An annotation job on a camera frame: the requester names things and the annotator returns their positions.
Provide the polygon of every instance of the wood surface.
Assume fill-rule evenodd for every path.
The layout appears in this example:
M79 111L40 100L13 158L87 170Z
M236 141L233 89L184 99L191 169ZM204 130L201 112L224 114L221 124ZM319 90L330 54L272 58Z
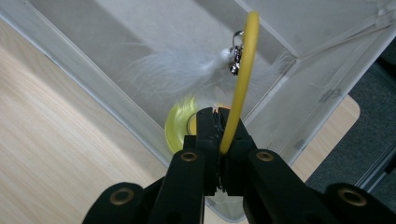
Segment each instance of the wood surface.
M302 179L358 115L347 97L293 165ZM146 187L165 172L70 77L0 21L0 223L80 223L109 186ZM224 221L206 208L205 223Z

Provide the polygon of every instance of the dark gray carpet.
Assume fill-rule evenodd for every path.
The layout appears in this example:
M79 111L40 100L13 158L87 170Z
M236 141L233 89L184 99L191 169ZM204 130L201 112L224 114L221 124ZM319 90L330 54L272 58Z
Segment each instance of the dark gray carpet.
M306 184L323 192L333 183L355 184L396 142L396 74L374 63L349 93L361 115ZM396 212L396 170L372 194Z

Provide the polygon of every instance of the plastic container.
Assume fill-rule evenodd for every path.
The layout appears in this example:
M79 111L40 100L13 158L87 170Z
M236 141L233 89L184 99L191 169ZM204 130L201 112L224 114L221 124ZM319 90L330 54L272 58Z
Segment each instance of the plastic container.
M317 130L394 38L395 1L45 1L0 0L4 21L58 64L160 161L172 154L163 134L166 111L179 99L133 95L131 62L164 46L192 43L222 50L261 14L254 92L242 117L258 147L292 164ZM205 97L218 96L208 87ZM244 218L240 198L206 205L227 221Z

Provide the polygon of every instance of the metal clip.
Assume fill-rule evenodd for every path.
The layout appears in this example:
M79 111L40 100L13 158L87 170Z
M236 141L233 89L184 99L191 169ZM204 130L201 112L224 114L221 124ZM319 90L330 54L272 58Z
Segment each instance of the metal clip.
M241 63L242 52L244 49L244 44L241 43L239 46L235 45L235 38L239 35L243 35L244 31L238 31L233 35L233 46L230 48L231 54L233 54L233 61L230 62L230 72L234 76L238 76L239 64Z

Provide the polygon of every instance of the yellow rubber band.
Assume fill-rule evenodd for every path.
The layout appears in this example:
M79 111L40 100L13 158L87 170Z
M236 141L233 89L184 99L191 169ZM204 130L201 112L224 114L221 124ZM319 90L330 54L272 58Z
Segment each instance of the yellow rubber band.
M230 148L236 127L238 126L239 118L241 117L242 107L248 91L248 83L253 67L254 55L257 48L259 26L259 14L256 11L249 12L247 15L247 22L245 24L244 35L242 37L244 50L238 72L238 79L236 80L235 92L233 94L233 103L231 105L230 115L220 144L221 155L225 155Z

